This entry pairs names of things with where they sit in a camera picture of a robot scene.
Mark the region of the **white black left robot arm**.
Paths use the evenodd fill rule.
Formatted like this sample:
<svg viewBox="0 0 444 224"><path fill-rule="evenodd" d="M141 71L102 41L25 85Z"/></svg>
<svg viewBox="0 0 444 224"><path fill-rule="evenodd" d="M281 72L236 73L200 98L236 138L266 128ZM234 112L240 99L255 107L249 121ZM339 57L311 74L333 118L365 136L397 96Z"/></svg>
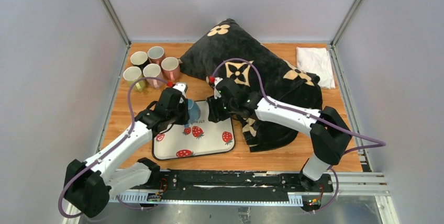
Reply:
<svg viewBox="0 0 444 224"><path fill-rule="evenodd" d="M117 139L85 161L70 162L59 201L65 199L81 214L93 218L105 209L110 198L134 186L156 188L160 168L149 159L142 158L128 169L119 167L169 126L187 123L190 117L186 91L185 83L165 88L157 102L133 116L130 126Z"/></svg>

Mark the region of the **brown pink mug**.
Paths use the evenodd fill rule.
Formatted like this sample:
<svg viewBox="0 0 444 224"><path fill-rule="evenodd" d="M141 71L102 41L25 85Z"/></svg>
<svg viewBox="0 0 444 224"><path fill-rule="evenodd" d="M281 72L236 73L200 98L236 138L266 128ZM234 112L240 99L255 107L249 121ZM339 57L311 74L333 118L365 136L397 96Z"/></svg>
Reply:
<svg viewBox="0 0 444 224"><path fill-rule="evenodd" d="M165 58L165 50L161 46L154 46L147 51L147 56L151 63L161 65Z"/></svg>

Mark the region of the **blue dotted mug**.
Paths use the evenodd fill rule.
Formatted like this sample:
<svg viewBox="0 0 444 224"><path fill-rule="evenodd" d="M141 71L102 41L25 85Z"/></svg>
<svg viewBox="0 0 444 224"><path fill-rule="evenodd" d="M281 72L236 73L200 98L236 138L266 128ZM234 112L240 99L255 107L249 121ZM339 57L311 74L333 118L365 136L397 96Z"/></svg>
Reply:
<svg viewBox="0 0 444 224"><path fill-rule="evenodd" d="M201 117L201 109L198 106L198 104L192 99L187 100L187 111L189 119L187 123L184 125L184 128L187 128L190 125L197 123Z"/></svg>

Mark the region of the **pink octagonal mug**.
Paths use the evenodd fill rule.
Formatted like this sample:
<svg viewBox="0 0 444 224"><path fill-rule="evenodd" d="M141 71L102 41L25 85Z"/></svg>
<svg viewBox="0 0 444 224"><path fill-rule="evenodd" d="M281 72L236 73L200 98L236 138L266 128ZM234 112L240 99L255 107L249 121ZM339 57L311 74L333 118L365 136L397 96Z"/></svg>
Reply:
<svg viewBox="0 0 444 224"><path fill-rule="evenodd" d="M162 69L158 64L151 63L142 70L144 77L155 77L156 79L147 79L147 82L155 89L160 89L165 83Z"/></svg>

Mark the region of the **pink round mug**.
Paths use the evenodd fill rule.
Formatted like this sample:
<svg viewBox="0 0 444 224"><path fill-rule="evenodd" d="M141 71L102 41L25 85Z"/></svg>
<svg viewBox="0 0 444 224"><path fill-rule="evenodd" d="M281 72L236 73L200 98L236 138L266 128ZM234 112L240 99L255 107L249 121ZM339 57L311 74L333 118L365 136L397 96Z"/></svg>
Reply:
<svg viewBox="0 0 444 224"><path fill-rule="evenodd" d="M167 57L162 60L161 68L166 77L171 81L176 81L180 78L180 63L177 58Z"/></svg>

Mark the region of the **black mug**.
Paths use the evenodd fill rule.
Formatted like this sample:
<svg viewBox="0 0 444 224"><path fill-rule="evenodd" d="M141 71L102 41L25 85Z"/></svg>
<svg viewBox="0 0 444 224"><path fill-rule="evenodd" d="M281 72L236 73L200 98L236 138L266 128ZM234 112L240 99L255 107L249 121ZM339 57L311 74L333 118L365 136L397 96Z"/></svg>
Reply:
<svg viewBox="0 0 444 224"><path fill-rule="evenodd" d="M130 63L143 70L148 64L150 64L150 60L146 52L137 51L130 56Z"/></svg>

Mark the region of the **green octagonal mug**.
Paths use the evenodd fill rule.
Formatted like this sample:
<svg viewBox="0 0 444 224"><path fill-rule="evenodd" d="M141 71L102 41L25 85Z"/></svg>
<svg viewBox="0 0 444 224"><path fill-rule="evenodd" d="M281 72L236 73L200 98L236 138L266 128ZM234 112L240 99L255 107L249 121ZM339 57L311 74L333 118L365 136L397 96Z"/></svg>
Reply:
<svg viewBox="0 0 444 224"><path fill-rule="evenodd" d="M123 79L133 91L142 92L146 88L146 81L142 78L142 70L137 66L128 67L123 72Z"/></svg>

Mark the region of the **white strawberry tray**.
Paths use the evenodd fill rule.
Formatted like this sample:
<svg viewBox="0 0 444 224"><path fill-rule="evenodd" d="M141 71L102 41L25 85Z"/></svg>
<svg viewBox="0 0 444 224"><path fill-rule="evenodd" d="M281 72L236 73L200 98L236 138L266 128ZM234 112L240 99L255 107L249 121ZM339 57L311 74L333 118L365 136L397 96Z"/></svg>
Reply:
<svg viewBox="0 0 444 224"><path fill-rule="evenodd" d="M188 125L173 125L157 135L152 145L155 159L164 161L194 156L226 153L235 146L235 134L231 119L217 123L208 120L208 103L204 100L193 103L192 109L200 109L200 117Z"/></svg>

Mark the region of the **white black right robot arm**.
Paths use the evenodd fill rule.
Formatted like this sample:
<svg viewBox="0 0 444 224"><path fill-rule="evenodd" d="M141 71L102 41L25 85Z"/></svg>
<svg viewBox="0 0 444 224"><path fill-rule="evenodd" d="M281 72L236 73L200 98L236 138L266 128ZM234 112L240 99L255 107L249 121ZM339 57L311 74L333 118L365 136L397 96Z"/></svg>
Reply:
<svg viewBox="0 0 444 224"><path fill-rule="evenodd" d="M322 174L339 164L352 135L334 108L301 108L258 92L247 93L229 78L210 76L208 82L214 89L213 96L207 99L209 121L219 122L236 115L275 123L310 137L314 153L298 176L303 190L313 191L319 186Z"/></svg>

